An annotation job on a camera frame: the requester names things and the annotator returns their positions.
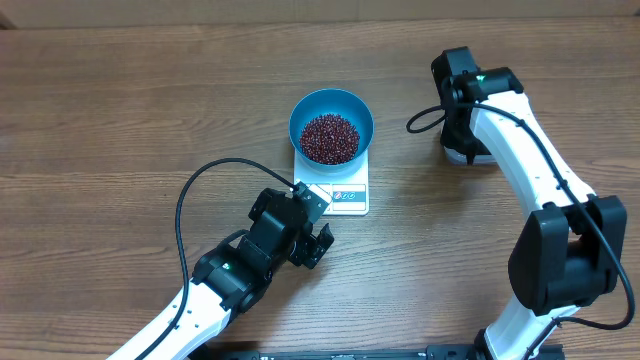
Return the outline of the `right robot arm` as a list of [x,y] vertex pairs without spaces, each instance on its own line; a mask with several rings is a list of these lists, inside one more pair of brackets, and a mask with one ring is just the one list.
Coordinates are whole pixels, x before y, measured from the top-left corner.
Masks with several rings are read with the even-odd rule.
[[516,194],[524,228],[508,260],[512,298],[481,330],[472,359],[538,359],[563,323],[598,297],[624,288],[626,327],[635,299],[621,264],[627,212],[600,197],[563,160],[537,122],[524,87],[507,67],[483,70],[467,47],[431,64],[443,128],[440,143],[456,164],[497,164]]

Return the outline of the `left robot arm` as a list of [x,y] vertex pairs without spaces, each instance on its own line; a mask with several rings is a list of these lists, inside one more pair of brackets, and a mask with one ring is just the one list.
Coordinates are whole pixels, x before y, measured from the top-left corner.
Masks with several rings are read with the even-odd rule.
[[248,230],[238,230],[203,255],[170,304],[114,352],[112,359],[185,359],[219,335],[266,293],[285,263],[314,268],[334,242],[328,225],[314,223],[331,203],[317,185],[291,196],[264,189]]

